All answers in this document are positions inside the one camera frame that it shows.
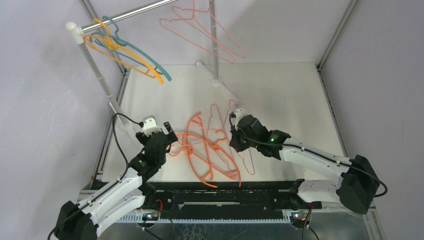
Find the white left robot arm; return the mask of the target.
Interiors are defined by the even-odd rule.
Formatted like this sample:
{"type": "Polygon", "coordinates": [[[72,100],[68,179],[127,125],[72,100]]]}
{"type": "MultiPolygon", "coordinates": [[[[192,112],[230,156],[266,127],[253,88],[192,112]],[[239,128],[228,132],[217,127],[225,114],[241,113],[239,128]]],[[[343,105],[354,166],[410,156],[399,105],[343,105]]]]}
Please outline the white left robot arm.
{"type": "Polygon", "coordinates": [[[96,240],[112,224],[127,213],[153,207],[157,196],[148,182],[166,163],[166,154],[178,140],[169,122],[167,133],[153,116],[140,122],[136,133],[143,149],[127,163],[123,174],[107,183],[89,197],[74,203],[66,202],[60,209],[57,222],[48,235],[59,240],[96,240]]]}

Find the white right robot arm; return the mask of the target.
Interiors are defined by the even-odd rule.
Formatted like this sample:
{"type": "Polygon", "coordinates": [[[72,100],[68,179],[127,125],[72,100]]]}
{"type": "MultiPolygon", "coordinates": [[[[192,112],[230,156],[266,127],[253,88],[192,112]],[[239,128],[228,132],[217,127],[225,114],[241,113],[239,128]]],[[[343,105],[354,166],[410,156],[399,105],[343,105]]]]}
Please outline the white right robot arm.
{"type": "Polygon", "coordinates": [[[374,198],[388,192],[364,156],[335,155],[302,143],[286,132],[268,130],[243,108],[229,114],[229,124],[229,145],[236,152],[256,149],[265,157],[297,164],[326,177],[325,180],[297,179],[289,194],[289,203],[295,208],[307,203],[331,202],[365,215],[374,198]]]}

